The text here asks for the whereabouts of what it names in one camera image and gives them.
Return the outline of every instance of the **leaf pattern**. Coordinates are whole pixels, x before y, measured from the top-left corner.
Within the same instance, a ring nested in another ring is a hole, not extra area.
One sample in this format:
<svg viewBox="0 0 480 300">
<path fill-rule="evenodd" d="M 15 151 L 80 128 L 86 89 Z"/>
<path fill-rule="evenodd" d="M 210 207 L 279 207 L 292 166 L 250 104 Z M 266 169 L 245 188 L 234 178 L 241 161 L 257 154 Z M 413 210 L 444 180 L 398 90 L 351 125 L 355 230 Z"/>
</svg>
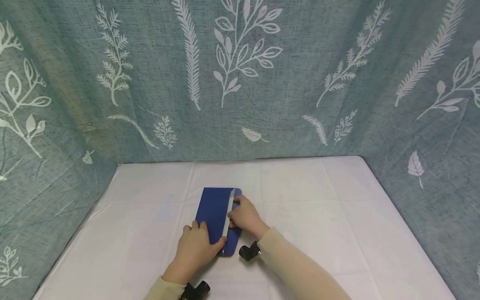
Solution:
<svg viewBox="0 0 480 300">
<path fill-rule="evenodd" d="M 335 127 L 335 145 L 342 139 L 342 136 L 346 136 L 352 131 L 352 119 L 357 114 L 357 109 L 350 113 L 349 116 L 340 119 L 340 124 Z"/>
<path fill-rule="evenodd" d="M 473 60 L 470 64 L 470 57 L 462 60 L 455 68 L 452 74 L 452 88 L 445 93 L 446 85 L 442 80 L 437 82 L 437 99 L 421 113 L 417 120 L 432 109 L 441 109 L 446 112 L 458 111 L 460 108 L 455 104 L 467 99 L 465 97 L 451 97 L 456 92 L 471 91 L 475 105 L 480 108 L 480 40 L 478 40 L 472 49 Z"/>
<path fill-rule="evenodd" d="M 17 134 L 23 141 L 32 149 L 32 151 L 39 157 L 42 155 L 35 149 L 32 144 L 33 138 L 43 134 L 46 122 L 41 120 L 35 121 L 33 114 L 30 114 L 25 122 L 25 130 L 19 125 L 19 121 L 15 113 L 18 109 L 23 107 L 44 108 L 50 105 L 52 99 L 47 96 L 39 96 L 34 99 L 29 99 L 33 90 L 41 85 L 46 87 L 47 84 L 40 76 L 40 73 L 34 66 L 33 62 L 24 59 L 24 72 L 28 81 L 28 90 L 22 95 L 23 86 L 22 81 L 14 71 L 9 71 L 5 77 L 5 89 L 10 96 L 13 105 L 10 105 L 5 99 L 3 93 L 0 93 L 0 116 L 4 114 L 10 121 L 0 118 L 0 128 L 9 128 Z"/>
<path fill-rule="evenodd" d="M 124 72 L 124 70 L 133 69 L 133 65 L 126 61 L 130 53 L 124 50 L 128 41 L 127 37 L 121 35 L 120 30 L 118 29 L 121 22 L 118 19 L 119 14 L 115 12 L 114 9 L 108 14 L 104 6 L 100 3 L 100 0 L 96 0 L 96 8 L 99 13 L 96 15 L 97 23 L 103 30 L 105 30 L 101 33 L 102 39 L 106 40 L 106 42 L 113 47 L 113 49 L 106 48 L 105 54 L 118 66 L 118 69 L 116 69 L 110 62 L 103 61 L 103 67 L 106 72 L 104 74 L 98 74 L 96 78 L 102 86 L 110 90 L 112 103 L 115 106 L 118 106 L 117 101 L 115 100 L 115 91 L 129 89 L 130 87 L 125 81 L 132 80 L 132 78 Z"/>
<path fill-rule="evenodd" d="M 177 12 L 177 17 L 180 20 L 180 25 L 183 30 L 183 34 L 185 35 L 185 54 L 187 56 L 187 80 L 190 100 L 195 104 L 197 109 L 200 110 L 200 106 L 198 104 L 198 100 L 200 99 L 200 84 L 198 83 L 199 50 L 197 47 L 197 34 L 195 33 L 195 26 L 193 25 L 192 16 L 190 15 L 188 5 L 185 0 L 173 0 L 172 4 L 175 6 L 174 9 Z M 221 25 L 223 25 L 226 29 L 228 29 L 228 24 L 225 22 L 221 23 Z"/>
<path fill-rule="evenodd" d="M 258 140 L 262 140 L 266 143 L 269 143 L 269 141 L 266 141 L 262 138 L 262 135 L 258 132 L 255 132 L 251 129 L 248 129 L 248 128 L 245 128 L 245 127 L 242 127 L 242 132 L 243 134 L 247 137 L 247 139 L 251 140 L 252 142 L 256 142 Z"/>
<path fill-rule="evenodd" d="M 15 268 L 19 260 L 19 257 L 14 258 L 16 254 L 16 249 L 12 250 L 11 247 L 7 246 L 3 250 L 3 256 L 0 256 L 0 288 L 6 286 L 12 280 L 28 278 L 28 276 L 22 275 L 22 266 Z"/>
<path fill-rule="evenodd" d="M 170 119 L 168 116 L 162 117 L 162 122 L 159 122 L 158 125 L 153 125 L 155 126 L 155 129 L 153 130 L 153 132 L 155 132 L 155 136 L 160 139 L 163 145 L 167 146 L 167 148 L 172 151 L 173 144 L 175 144 L 177 136 L 172 134 L 173 130 L 170 127 Z"/>
<path fill-rule="evenodd" d="M 223 75 L 219 71 L 214 71 L 214 77 L 222 83 L 222 108 L 225 95 L 231 92 L 237 92 L 241 85 L 231 86 L 232 81 L 229 81 L 228 76 L 234 71 L 240 71 L 248 77 L 257 77 L 258 72 L 251 67 L 247 67 L 246 64 L 252 60 L 257 60 L 265 69 L 273 68 L 273 63 L 270 59 L 277 57 L 281 52 L 280 47 L 270 47 L 262 52 L 264 47 L 264 38 L 261 38 L 255 46 L 252 48 L 250 55 L 249 43 L 242 45 L 242 41 L 245 36 L 255 27 L 263 29 L 267 34 L 275 34 L 280 32 L 280 27 L 272 22 L 282 12 L 281 8 L 273 9 L 267 13 L 267 6 L 263 5 L 263 0 L 257 0 L 252 5 L 250 0 L 243 0 L 243 14 L 240 14 L 240 0 L 237 1 L 237 5 L 234 7 L 231 0 L 221 0 L 223 6 L 228 12 L 231 12 L 235 21 L 232 23 L 230 19 L 225 16 L 221 16 L 215 19 L 215 23 L 220 30 L 225 34 L 233 32 L 234 40 L 232 41 L 229 36 L 224 35 L 217 29 L 214 29 L 214 35 L 219 44 L 216 47 L 216 60 L 220 65 Z"/>
<path fill-rule="evenodd" d="M 320 138 L 320 142 L 327 146 L 327 137 L 325 135 L 324 126 L 312 116 L 304 115 L 303 118 L 315 127 L 315 130 L 317 130 L 317 135 Z"/>
<path fill-rule="evenodd" d="M 428 72 L 430 67 L 443 56 L 445 49 L 452 41 L 458 23 L 460 23 L 462 19 L 463 3 L 464 0 L 448 1 L 445 14 L 442 18 L 442 24 L 438 28 L 437 39 L 428 45 L 422 57 L 415 62 L 413 68 L 402 80 L 402 83 L 398 85 L 395 92 L 395 107 L 397 107 L 399 101 L 415 87 L 418 80 Z"/>
<path fill-rule="evenodd" d="M 88 151 L 85 153 L 84 157 L 82 158 L 82 161 L 87 164 L 87 165 L 91 165 L 93 164 L 93 161 L 92 161 L 92 154 L 95 152 L 95 150 L 93 151 Z"/>
<path fill-rule="evenodd" d="M 420 178 L 420 176 L 423 175 L 423 167 L 420 163 L 417 151 L 413 151 L 410 159 L 408 160 L 408 173 L 419 178 L 420 187 L 423 189 L 423 184 Z"/>
<path fill-rule="evenodd" d="M 382 37 L 380 28 L 385 21 L 388 20 L 388 16 L 391 13 L 390 8 L 384 11 L 384 5 L 385 1 L 380 1 L 380 3 L 375 7 L 373 14 L 368 16 L 365 20 L 363 30 L 357 37 L 357 46 L 360 48 L 358 53 L 355 53 L 355 50 L 350 48 L 350 50 L 347 52 L 347 65 L 344 67 L 343 60 L 341 60 L 335 73 L 330 73 L 325 77 L 325 90 L 320 95 L 320 98 L 318 98 L 317 107 L 327 92 L 333 92 L 345 87 L 345 84 L 339 84 L 337 81 L 354 79 L 356 74 L 351 70 L 367 64 L 365 57 L 367 57 L 367 55 L 373 51 L 373 45 Z"/>
<path fill-rule="evenodd" d="M 20 51 L 24 49 L 8 21 L 5 22 L 5 26 L 0 22 L 0 54 L 7 48 L 16 48 Z"/>
<path fill-rule="evenodd" d="M 113 120 L 123 120 L 125 122 L 128 122 L 130 123 L 131 125 L 133 125 L 135 127 L 136 130 L 138 130 L 138 132 L 140 133 L 140 135 L 142 136 L 145 144 L 149 145 L 150 147 L 153 147 L 153 148 L 157 148 L 157 146 L 155 146 L 155 144 L 150 141 L 150 139 L 148 138 L 148 136 L 146 135 L 145 131 L 138 125 L 137 122 L 135 122 L 134 120 L 130 119 L 128 116 L 125 116 L 125 115 L 121 115 L 121 114 L 118 114 L 118 115 L 111 115 L 111 116 L 108 116 L 107 117 L 108 119 L 113 119 Z"/>
</svg>

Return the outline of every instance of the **beige sleeve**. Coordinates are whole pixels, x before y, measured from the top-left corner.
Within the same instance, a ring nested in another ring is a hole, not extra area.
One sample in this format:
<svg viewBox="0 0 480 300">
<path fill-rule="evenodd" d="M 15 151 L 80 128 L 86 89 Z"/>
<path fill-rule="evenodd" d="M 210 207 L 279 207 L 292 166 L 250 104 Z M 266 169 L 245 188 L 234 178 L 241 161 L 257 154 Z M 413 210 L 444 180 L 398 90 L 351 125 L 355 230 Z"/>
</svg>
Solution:
<svg viewBox="0 0 480 300">
<path fill-rule="evenodd" d="M 160 276 L 144 300 L 179 300 L 186 286 L 167 282 Z"/>
<path fill-rule="evenodd" d="M 258 242 L 261 258 L 298 300 L 351 300 L 343 288 L 313 259 L 270 228 Z"/>
</svg>

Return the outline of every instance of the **right hand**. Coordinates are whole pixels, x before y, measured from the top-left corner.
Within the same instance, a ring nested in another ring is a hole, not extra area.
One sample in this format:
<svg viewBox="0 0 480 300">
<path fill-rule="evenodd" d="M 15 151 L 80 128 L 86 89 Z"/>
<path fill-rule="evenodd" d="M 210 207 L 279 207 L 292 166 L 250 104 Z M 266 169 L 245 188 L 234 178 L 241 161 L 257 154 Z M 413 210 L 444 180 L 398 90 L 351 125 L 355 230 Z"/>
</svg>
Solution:
<svg viewBox="0 0 480 300">
<path fill-rule="evenodd" d="M 233 201 L 239 202 L 240 205 L 227 214 L 231 220 L 229 227 L 240 227 L 253 234 L 257 240 L 261 240 L 270 227 L 260 219 L 253 203 L 243 195 L 235 197 Z"/>
</svg>

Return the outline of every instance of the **person's arm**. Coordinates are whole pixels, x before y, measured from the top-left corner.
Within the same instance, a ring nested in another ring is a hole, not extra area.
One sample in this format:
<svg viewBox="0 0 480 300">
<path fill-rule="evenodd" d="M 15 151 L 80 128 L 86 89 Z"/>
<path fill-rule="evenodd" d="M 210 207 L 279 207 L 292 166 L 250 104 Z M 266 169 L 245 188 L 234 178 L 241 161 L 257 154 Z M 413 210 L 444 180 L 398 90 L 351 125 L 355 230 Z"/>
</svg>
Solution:
<svg viewBox="0 0 480 300">
<path fill-rule="evenodd" d="M 212 261 L 226 241 L 226 237 L 221 237 L 217 243 L 210 245 L 205 222 L 200 226 L 197 221 L 193 221 L 191 227 L 185 225 L 175 258 L 144 300 L 178 300 L 193 274 Z"/>
<path fill-rule="evenodd" d="M 261 258 L 283 280 L 299 300 L 351 300 L 343 288 L 317 262 L 288 242 L 275 228 L 259 217 L 245 196 L 235 198 L 240 205 L 228 214 L 230 227 L 252 233 Z"/>
</svg>

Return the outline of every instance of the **left hand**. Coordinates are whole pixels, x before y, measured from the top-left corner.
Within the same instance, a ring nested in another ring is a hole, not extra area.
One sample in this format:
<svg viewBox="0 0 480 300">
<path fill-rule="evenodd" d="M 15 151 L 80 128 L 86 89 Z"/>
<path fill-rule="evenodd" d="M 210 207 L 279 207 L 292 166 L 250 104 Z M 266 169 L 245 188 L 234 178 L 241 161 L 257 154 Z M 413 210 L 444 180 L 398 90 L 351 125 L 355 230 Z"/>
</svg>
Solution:
<svg viewBox="0 0 480 300">
<path fill-rule="evenodd" d="M 185 225 L 178 243 L 177 254 L 163 274 L 163 280 L 186 285 L 195 272 L 215 258 L 225 246 L 226 241 L 227 237 L 221 237 L 217 243 L 210 245 L 205 222 L 200 226 L 197 221 L 193 221 L 191 227 Z"/>
</svg>

